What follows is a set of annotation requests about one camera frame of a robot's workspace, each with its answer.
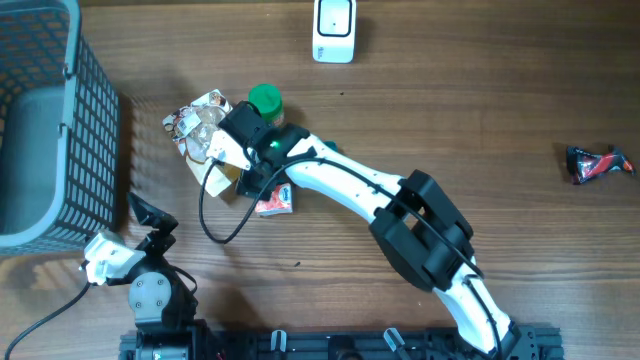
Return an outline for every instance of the cable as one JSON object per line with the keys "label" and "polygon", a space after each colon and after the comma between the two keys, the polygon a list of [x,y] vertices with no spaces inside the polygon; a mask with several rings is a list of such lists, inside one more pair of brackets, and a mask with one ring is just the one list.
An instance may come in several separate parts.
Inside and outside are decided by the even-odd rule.
{"label": "cable", "polygon": [[207,179],[209,178],[209,174],[211,173],[211,170],[213,170],[213,167],[219,163],[219,161],[217,161],[217,160],[213,161],[213,163],[211,164],[211,167],[209,167],[209,170],[207,170],[207,173],[205,174],[204,179],[202,181],[202,187],[200,188],[200,199],[198,201],[198,215],[199,215],[199,218],[200,218],[200,225],[202,226],[202,230],[204,231],[204,233],[209,237],[209,239],[211,239],[213,242],[215,242],[217,244],[223,244],[224,245],[224,244],[229,243],[231,240],[233,240],[234,237],[236,237],[236,235],[238,235],[238,233],[240,232],[242,227],[249,220],[249,217],[251,216],[251,213],[253,213],[253,209],[256,207],[256,205],[258,204],[258,201],[262,197],[262,194],[264,194],[264,192],[269,187],[269,185],[273,181],[275,181],[280,176],[280,174],[282,174],[286,169],[288,169],[289,167],[291,167],[293,165],[296,165],[296,164],[299,164],[299,163],[303,163],[303,162],[317,162],[317,163],[320,163],[320,164],[327,164],[327,165],[331,165],[333,167],[336,167],[336,168],[338,168],[340,170],[343,170],[343,171],[347,172],[348,174],[354,176],[358,180],[364,182],[367,186],[372,187],[375,191],[385,195],[391,201],[395,202],[400,207],[402,207],[406,212],[411,214],[411,216],[415,217],[418,221],[420,221],[420,223],[422,225],[424,225],[427,229],[431,230],[434,234],[436,234],[438,240],[441,241],[451,252],[453,252],[460,261],[462,261],[468,267],[470,267],[471,270],[473,270],[473,272],[478,274],[479,277],[484,278],[484,273],[480,270],[480,268],[478,268],[473,262],[471,262],[471,260],[469,260],[466,256],[464,256],[464,254],[462,254],[462,252],[460,250],[458,250],[458,248],[456,248],[455,245],[453,245],[451,243],[451,241],[445,239],[442,235],[440,235],[440,233],[435,231],[433,226],[431,226],[431,224],[429,224],[417,211],[413,210],[407,204],[405,204],[402,200],[398,199],[395,195],[393,195],[389,191],[385,190],[381,185],[376,184],[373,181],[367,179],[365,176],[363,176],[362,174],[356,172],[355,170],[353,170],[351,168],[348,168],[348,167],[346,167],[346,166],[344,166],[344,165],[342,165],[340,163],[337,163],[335,161],[327,160],[327,159],[324,159],[324,158],[302,158],[302,159],[293,160],[293,161],[283,165],[280,169],[278,169],[275,173],[273,173],[271,178],[269,178],[269,180],[267,180],[267,182],[262,187],[262,189],[260,189],[260,192],[258,193],[256,198],[254,199],[253,203],[251,204],[251,206],[247,210],[247,213],[244,215],[244,217],[242,218],[242,220],[240,221],[238,226],[235,228],[235,230],[233,230],[231,235],[229,235],[229,237],[224,239],[224,240],[216,239],[213,236],[213,234],[211,234],[211,232],[207,228],[207,225],[204,222],[204,215],[202,213],[202,203],[204,201],[204,191],[205,191],[205,187],[206,187],[206,184],[207,184]]}
{"label": "cable", "polygon": [[487,316],[487,319],[489,319],[489,324],[491,324],[491,331],[493,332],[493,339],[494,339],[494,341],[496,343],[496,358],[495,359],[496,360],[503,360],[502,359],[502,343],[500,342],[500,334],[498,333],[498,327],[496,325],[496,321],[493,318],[493,315],[491,314],[491,311],[489,311],[489,308],[487,307],[487,304],[484,303],[484,301],[480,297],[480,294],[478,293],[476,288],[473,287],[473,284],[471,283],[471,279],[473,279],[473,278],[478,279],[480,277],[475,275],[475,274],[469,274],[469,275],[464,277],[464,280],[462,280],[462,283],[467,285],[469,290],[471,290],[471,293],[473,294],[473,296],[476,298],[478,303],[480,303],[480,307],[482,307],[482,310],[484,311],[485,315]]}
{"label": "cable", "polygon": [[179,267],[177,267],[177,266],[171,266],[171,268],[172,268],[175,272],[177,272],[177,273],[179,273],[179,274],[183,275],[184,277],[186,277],[187,279],[189,279],[189,281],[191,281],[191,282],[193,283],[193,285],[195,285],[195,286],[193,287],[193,289],[191,290],[191,295],[194,295],[194,294],[196,293],[196,291],[198,291],[198,282],[196,281],[196,279],[194,279],[194,278],[193,278],[193,276],[191,276],[188,272],[186,272],[186,271],[184,271],[184,270],[180,269],[180,268],[179,268]]}
{"label": "cable", "polygon": [[89,287],[91,287],[91,283],[87,282],[87,284],[82,288],[82,290],[80,290],[80,293],[78,295],[76,295],[76,297],[74,297],[71,301],[69,301],[68,303],[66,303],[63,307],[61,307],[60,309],[52,312],[51,314],[47,315],[45,318],[39,320],[38,322],[36,322],[35,324],[29,326],[27,328],[27,330],[23,331],[20,335],[18,335],[18,337],[16,337],[11,344],[9,344],[9,347],[7,347],[7,351],[4,353],[4,360],[9,360],[10,356],[11,356],[11,351],[13,351],[13,348],[18,345],[18,343],[24,339],[27,335],[29,335],[33,330],[39,328],[40,326],[44,325],[47,321],[55,318],[56,316],[62,314],[65,310],[67,310],[68,308],[72,307],[73,305],[75,305],[75,303],[78,302],[78,300],[80,300],[84,294],[87,293],[87,291],[89,290]]}

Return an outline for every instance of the blue-gray laundry basket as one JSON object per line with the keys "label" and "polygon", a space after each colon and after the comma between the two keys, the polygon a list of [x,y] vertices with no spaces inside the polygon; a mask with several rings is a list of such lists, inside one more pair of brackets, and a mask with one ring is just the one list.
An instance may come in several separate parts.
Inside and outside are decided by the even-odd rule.
{"label": "blue-gray laundry basket", "polygon": [[113,227],[120,110],[75,0],[0,0],[0,255]]}

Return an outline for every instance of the wood grain surface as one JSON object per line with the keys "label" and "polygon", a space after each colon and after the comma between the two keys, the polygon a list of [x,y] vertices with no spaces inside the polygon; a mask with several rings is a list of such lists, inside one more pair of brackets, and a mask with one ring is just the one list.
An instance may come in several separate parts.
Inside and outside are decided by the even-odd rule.
{"label": "wood grain surface", "polygon": [[[397,275],[366,223],[317,193],[252,218],[225,247],[197,221],[199,187],[162,118],[213,89],[278,86],[288,121],[389,173],[421,169],[475,230],[497,304],[560,327],[567,359],[640,357],[640,181],[566,182],[563,146],[640,159],[640,6],[626,1],[370,1],[348,65],[311,57],[308,3],[84,9],[124,100],[122,189],[173,214],[167,253],[199,283],[198,316],[231,328],[421,329],[453,321]],[[228,234],[247,202],[206,201]],[[123,213],[121,234],[147,229]],[[71,299],[81,254],[0,258],[0,349]],[[133,329],[127,287],[95,288],[15,359],[114,359]]]}

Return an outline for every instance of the jar with green lid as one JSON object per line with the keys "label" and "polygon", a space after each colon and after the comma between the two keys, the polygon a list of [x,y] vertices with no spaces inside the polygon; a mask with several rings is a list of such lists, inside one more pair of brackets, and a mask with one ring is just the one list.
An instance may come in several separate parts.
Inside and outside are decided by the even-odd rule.
{"label": "jar with green lid", "polygon": [[249,102],[254,104],[262,118],[274,126],[284,126],[284,108],[280,90],[271,84],[261,84],[249,92]]}

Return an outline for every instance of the black and red wrapper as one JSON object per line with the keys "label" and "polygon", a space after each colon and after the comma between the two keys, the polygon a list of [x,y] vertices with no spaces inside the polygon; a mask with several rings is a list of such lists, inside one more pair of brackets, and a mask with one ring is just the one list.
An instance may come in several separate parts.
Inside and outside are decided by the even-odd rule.
{"label": "black and red wrapper", "polygon": [[612,171],[624,171],[635,175],[636,169],[627,157],[616,147],[610,153],[598,155],[575,146],[567,147],[567,170],[575,185],[583,184]]}

